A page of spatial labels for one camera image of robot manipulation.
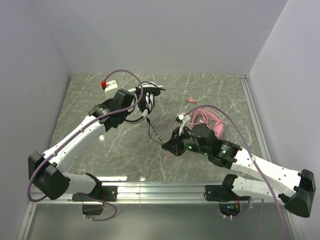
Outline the pink headphones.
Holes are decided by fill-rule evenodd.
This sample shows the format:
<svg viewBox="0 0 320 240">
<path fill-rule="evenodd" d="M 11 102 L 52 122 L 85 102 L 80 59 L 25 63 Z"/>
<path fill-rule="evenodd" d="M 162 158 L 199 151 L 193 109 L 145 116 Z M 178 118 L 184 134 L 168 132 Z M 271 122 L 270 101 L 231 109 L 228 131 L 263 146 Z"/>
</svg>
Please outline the pink headphones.
<svg viewBox="0 0 320 240">
<path fill-rule="evenodd" d="M 212 124 L 209 124 L 208 122 L 205 122 L 203 120 L 200 120 L 201 124 L 205 124 L 209 129 L 213 130 L 215 133 L 215 136 L 219 139 L 223 135 L 225 122 L 224 121 L 215 121 Z"/>
</svg>

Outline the white black headphones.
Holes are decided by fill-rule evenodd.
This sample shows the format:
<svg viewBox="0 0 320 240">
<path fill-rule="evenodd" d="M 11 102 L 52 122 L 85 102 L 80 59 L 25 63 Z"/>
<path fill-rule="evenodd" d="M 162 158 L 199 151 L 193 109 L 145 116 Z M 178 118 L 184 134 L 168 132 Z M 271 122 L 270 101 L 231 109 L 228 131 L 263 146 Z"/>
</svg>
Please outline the white black headphones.
<svg viewBox="0 0 320 240">
<path fill-rule="evenodd" d="M 129 120 L 126 118 L 125 122 L 129 124 L 138 124 L 145 120 L 155 108 L 155 97 L 159 96 L 161 92 L 166 91 L 163 85 L 158 85 L 152 81 L 143 81 L 141 84 L 143 88 L 143 94 L 141 100 L 137 104 L 137 107 L 141 112 L 141 116 L 135 120 Z M 128 91 L 134 94 L 133 103 L 135 103 L 141 96 L 140 86 L 131 88 Z"/>
</svg>

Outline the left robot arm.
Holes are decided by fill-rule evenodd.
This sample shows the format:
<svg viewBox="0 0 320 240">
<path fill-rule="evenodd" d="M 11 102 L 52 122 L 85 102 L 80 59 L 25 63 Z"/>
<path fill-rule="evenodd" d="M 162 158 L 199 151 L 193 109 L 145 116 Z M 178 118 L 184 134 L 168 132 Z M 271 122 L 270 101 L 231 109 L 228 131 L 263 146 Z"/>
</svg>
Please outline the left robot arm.
<svg viewBox="0 0 320 240">
<path fill-rule="evenodd" d="M 28 157 L 29 185 L 37 187 L 50 200 L 66 193 L 96 192 L 101 181 L 94 175 L 68 173 L 68 169 L 88 144 L 122 124 L 137 102 L 133 90 L 118 89 L 113 98 L 94 106 L 62 141 L 44 153 L 33 152 Z"/>
</svg>

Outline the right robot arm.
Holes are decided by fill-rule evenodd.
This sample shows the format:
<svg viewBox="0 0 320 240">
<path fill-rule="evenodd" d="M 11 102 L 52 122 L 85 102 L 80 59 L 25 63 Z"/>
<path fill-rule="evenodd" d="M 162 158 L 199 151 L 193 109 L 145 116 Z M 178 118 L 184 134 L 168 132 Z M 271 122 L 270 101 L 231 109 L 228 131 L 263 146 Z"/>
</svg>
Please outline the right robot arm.
<svg viewBox="0 0 320 240">
<path fill-rule="evenodd" d="M 308 218 L 311 215 L 316 183 L 310 170 L 291 170 L 255 155 L 230 141 L 218 139 L 204 123 L 193 128 L 178 127 L 162 149 L 181 156 L 190 151 L 207 156 L 217 167 L 243 173 L 246 179 L 236 174 L 227 174 L 218 186 L 206 185 L 207 201 L 246 201 L 249 198 L 277 200 L 290 213 Z"/>
</svg>

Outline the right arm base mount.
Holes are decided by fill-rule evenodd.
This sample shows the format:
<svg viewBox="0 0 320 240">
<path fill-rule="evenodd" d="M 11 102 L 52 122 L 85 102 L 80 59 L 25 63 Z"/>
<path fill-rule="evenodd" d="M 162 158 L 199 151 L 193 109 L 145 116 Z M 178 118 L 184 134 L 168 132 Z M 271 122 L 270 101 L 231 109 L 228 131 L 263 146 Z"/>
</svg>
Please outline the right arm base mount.
<svg viewBox="0 0 320 240">
<path fill-rule="evenodd" d="M 251 208 L 249 196 L 238 196 L 230 186 L 209 184 L 203 194 L 207 202 L 217 202 L 220 214 L 224 219 L 236 219 Z"/>
</svg>

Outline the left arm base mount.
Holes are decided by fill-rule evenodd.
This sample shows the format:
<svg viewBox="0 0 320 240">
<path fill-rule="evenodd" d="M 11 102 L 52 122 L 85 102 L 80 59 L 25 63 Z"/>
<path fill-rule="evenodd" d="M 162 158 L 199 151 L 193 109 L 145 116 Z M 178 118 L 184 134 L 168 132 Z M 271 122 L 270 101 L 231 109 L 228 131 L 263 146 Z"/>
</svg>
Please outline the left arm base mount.
<svg viewBox="0 0 320 240">
<path fill-rule="evenodd" d="M 75 193 L 72 195 L 72 202 L 82 202 L 82 213 L 85 218 L 91 219 L 93 216 L 100 216 L 105 207 L 111 207 L 114 213 L 107 218 L 112 219 L 118 212 L 113 202 L 117 201 L 118 187 L 115 185 L 100 185 L 93 189 L 91 193 Z"/>
</svg>

